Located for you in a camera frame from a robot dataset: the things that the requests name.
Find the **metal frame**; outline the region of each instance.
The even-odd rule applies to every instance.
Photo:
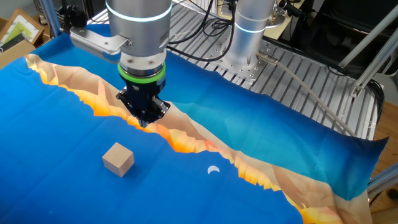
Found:
[[[60,21],[58,20],[57,12],[54,8],[52,0],[40,0],[40,4],[43,8],[45,18],[49,24],[51,36],[58,37],[61,31]]]
[[[106,10],[94,17],[95,21],[89,21],[88,24],[105,24],[108,14]],[[192,10],[192,7],[176,6],[172,11],[170,23],[170,36],[172,34],[184,33],[189,34],[188,30],[195,27],[203,19],[203,14]],[[205,37],[199,35],[191,42],[184,42],[174,47],[179,50],[187,51],[197,57],[203,57],[214,46],[217,37]],[[374,102],[374,95],[364,88],[365,94],[358,96],[357,99],[352,98],[349,93],[349,87],[354,80],[348,77],[330,76],[330,72],[326,72],[326,66],[316,61],[310,60],[300,55],[296,55],[285,49],[279,48],[267,42],[265,44],[266,52],[279,59],[286,64],[292,71],[302,78],[302,80],[310,85],[311,89],[319,94],[319,97],[327,102],[330,108],[340,116],[346,124],[353,128],[360,138],[373,139],[377,120],[377,108]],[[222,69],[214,63],[199,62],[194,59],[186,58],[189,62],[198,65],[210,71],[220,73],[225,79],[240,85],[243,88],[254,91],[256,93],[268,94],[275,100],[280,101],[284,105],[296,110],[319,123],[330,127],[336,131],[342,132],[335,122],[330,120],[326,114],[311,102],[308,94],[304,93],[300,87],[294,83],[290,77],[280,72],[277,67],[265,64],[261,69],[261,75],[255,82],[248,82],[237,77],[233,73]],[[373,177],[368,184],[368,194],[370,197],[376,193],[385,190],[398,182],[398,163]]]
[[[347,66],[361,51],[368,46],[392,21],[398,17],[398,5],[338,64],[344,68]],[[384,62],[393,54],[398,46],[398,29],[393,33],[389,40],[384,44],[383,48],[376,55],[371,64],[366,68],[365,72],[358,78],[351,89],[351,96],[357,98],[363,88],[369,83]]]

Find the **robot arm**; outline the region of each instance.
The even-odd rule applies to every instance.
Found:
[[[159,99],[165,86],[171,0],[107,0],[112,37],[72,27],[77,47],[118,63],[126,86],[116,96],[142,127],[162,118],[170,105]]]

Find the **black cable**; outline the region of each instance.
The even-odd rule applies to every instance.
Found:
[[[213,30],[220,30],[219,32],[215,32],[214,34],[208,34],[206,32],[207,27],[211,25],[211,28],[213,28]],[[208,37],[216,37],[217,35],[222,34],[224,31],[226,31],[229,27],[229,25],[233,25],[232,20],[227,20],[227,19],[221,19],[221,18],[213,18],[213,19],[209,19],[205,26],[203,27],[203,33],[208,36]]]
[[[197,8],[199,8],[200,10],[202,10],[203,12],[207,13],[206,10],[204,10],[202,7],[200,7],[198,4],[194,3],[192,0],[189,0],[194,6],[196,6]]]
[[[292,24],[293,24],[293,16],[292,16],[292,20],[291,20],[290,26],[289,26],[289,41],[292,41]]]
[[[210,11],[211,11],[211,5],[213,4],[213,1],[214,1],[214,0],[210,0],[208,9],[207,9],[207,11],[206,11],[205,18],[203,19],[202,23],[200,24],[200,26],[198,27],[198,29],[194,31],[193,34],[189,35],[188,37],[186,37],[186,38],[184,38],[184,39],[182,39],[182,40],[170,41],[169,44],[179,44],[179,43],[185,42],[185,41],[187,41],[187,40],[190,40],[192,37],[196,36],[196,35],[199,33],[199,31],[200,31],[200,30],[205,26],[205,24],[206,24],[207,18],[209,17],[209,14],[210,14]]]
[[[330,69],[332,66],[331,65],[328,65],[327,66],[327,68],[328,68],[328,70],[329,70],[329,72],[331,72],[332,74],[334,74],[334,75],[337,75],[337,76],[341,76],[341,77],[350,77],[350,76],[352,76],[352,75],[355,75],[355,74],[353,74],[353,73],[351,73],[351,74],[345,74],[345,71],[342,69],[342,68],[336,68],[335,66],[333,67],[335,70],[337,70],[337,72],[339,72],[339,73],[336,73],[336,72],[334,72],[332,69]]]
[[[386,100],[384,96],[384,91],[380,83],[378,83],[375,80],[370,80],[366,86],[374,93],[374,99],[376,100],[376,106],[377,106],[376,124],[378,124],[381,118],[381,114],[383,112],[384,102]]]
[[[192,59],[199,60],[199,61],[202,61],[202,62],[214,62],[214,61],[217,61],[217,60],[223,58],[226,55],[226,53],[229,51],[229,48],[231,48],[231,44],[232,44],[232,40],[233,40],[233,36],[234,36],[234,29],[235,29],[234,22],[235,22],[235,10],[232,11],[231,37],[229,38],[228,46],[225,49],[225,51],[220,56],[218,56],[216,58],[200,58],[200,57],[196,57],[196,56],[187,54],[185,52],[182,52],[181,50],[178,50],[178,49],[176,49],[174,47],[171,47],[171,46],[167,46],[167,48],[170,49],[170,50],[173,50],[173,51],[175,51],[175,52],[177,52],[177,53],[179,53],[181,55],[184,55],[184,56],[186,56],[188,58],[192,58]]]
[[[380,196],[381,193],[382,193],[382,192],[377,193],[377,194],[372,198],[372,200],[369,202],[369,207],[372,206],[373,202]]]

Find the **cardboard box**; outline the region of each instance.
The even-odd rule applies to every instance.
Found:
[[[0,17],[0,30],[2,30],[6,26],[7,22],[7,19]]]
[[[29,41],[23,40],[19,42],[17,45],[0,54],[0,69],[4,68],[8,63],[31,53],[33,50],[35,50],[35,47]]]
[[[7,19],[0,17],[0,31],[4,28],[7,22],[8,22]],[[50,35],[42,34],[39,37],[39,39],[36,41],[36,46],[39,47],[50,40],[51,40]],[[19,42],[15,46],[4,51],[3,53],[0,52],[0,69],[2,69],[8,63],[31,53],[35,49],[36,49],[35,46],[33,46],[29,41],[23,40],[22,42]]]

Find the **cable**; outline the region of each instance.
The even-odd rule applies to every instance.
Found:
[[[225,49],[225,51],[224,51],[220,56],[218,56],[218,57],[216,57],[216,58],[200,58],[200,57],[196,57],[196,56],[187,54],[187,53],[185,53],[185,52],[183,52],[183,51],[181,51],[181,50],[178,50],[178,49],[176,49],[176,48],[174,48],[174,47],[171,47],[171,46],[167,46],[167,48],[170,49],[170,50],[173,50],[174,52],[177,52],[177,53],[179,53],[179,54],[181,54],[181,55],[183,55],[183,56],[186,56],[186,57],[188,57],[188,58],[192,58],[192,59],[195,59],[195,60],[199,60],[199,61],[202,61],[202,62],[214,62],[214,61],[217,61],[217,60],[223,58],[223,57],[226,55],[226,53],[229,51],[229,49],[231,48],[232,40],[233,40],[233,36],[234,36],[234,29],[235,29],[234,22],[235,22],[235,11],[233,10],[233,11],[232,11],[232,19],[230,20],[230,23],[232,24],[232,25],[231,25],[231,37],[229,38],[228,46],[227,46],[227,48]]]
[[[385,96],[383,88],[381,87],[380,83],[375,80],[370,80],[366,85],[374,94],[374,99],[376,100],[377,105],[377,121],[376,124],[379,123],[381,114],[383,112]]]
[[[208,34],[206,32],[206,28],[214,21],[214,23],[211,25],[211,28],[213,28],[213,30],[220,30],[219,32],[215,32],[214,34]],[[228,29],[228,26],[231,25],[233,26],[233,22],[232,20],[227,20],[227,19],[221,19],[221,18],[213,18],[213,19],[209,19],[205,26],[203,27],[203,33],[208,36],[208,37],[215,37],[217,35],[222,34],[224,31],[226,31]]]
[[[210,11],[211,11],[211,5],[213,4],[213,1],[214,1],[214,0],[210,0],[208,9],[207,9],[207,11],[206,11],[205,18],[203,18],[202,23],[200,24],[200,26],[198,27],[198,29],[197,29],[193,34],[189,35],[188,37],[186,37],[186,38],[184,38],[184,39],[182,39],[182,40],[170,41],[169,44],[179,44],[179,43],[185,42],[185,41],[187,41],[187,40],[190,40],[192,37],[196,36],[196,35],[199,33],[199,31],[200,31],[200,30],[205,26],[205,24],[206,24],[207,18],[209,17],[209,14],[210,14]]]
[[[337,76],[349,77],[349,76],[355,75],[354,73],[352,73],[352,74],[344,74],[344,71],[343,71],[342,68],[337,69],[337,68],[333,67],[337,72],[339,72],[339,73],[336,73],[335,71],[333,71],[332,69],[330,69],[330,67],[331,67],[330,65],[327,66],[329,72],[331,72],[332,74],[337,75]]]
[[[369,202],[369,207],[372,206],[373,202],[376,201],[376,199],[380,196],[382,192],[377,193],[372,200]]]
[[[337,117],[337,115],[321,99],[319,99],[319,97],[311,90],[311,88],[308,87],[298,76],[296,76],[294,72],[292,72],[290,69],[288,69],[284,64],[280,62],[277,62],[276,64],[280,68],[285,70],[285,72],[288,73],[294,80],[298,81],[300,85],[302,85],[305,88],[305,90],[307,90],[308,93],[312,95],[314,99],[316,99],[316,101],[330,114],[330,116],[332,116],[337,121],[337,123],[339,123],[345,130],[347,130],[349,135],[351,135],[352,137],[356,137],[355,133],[341,119],[339,119],[339,117]]]

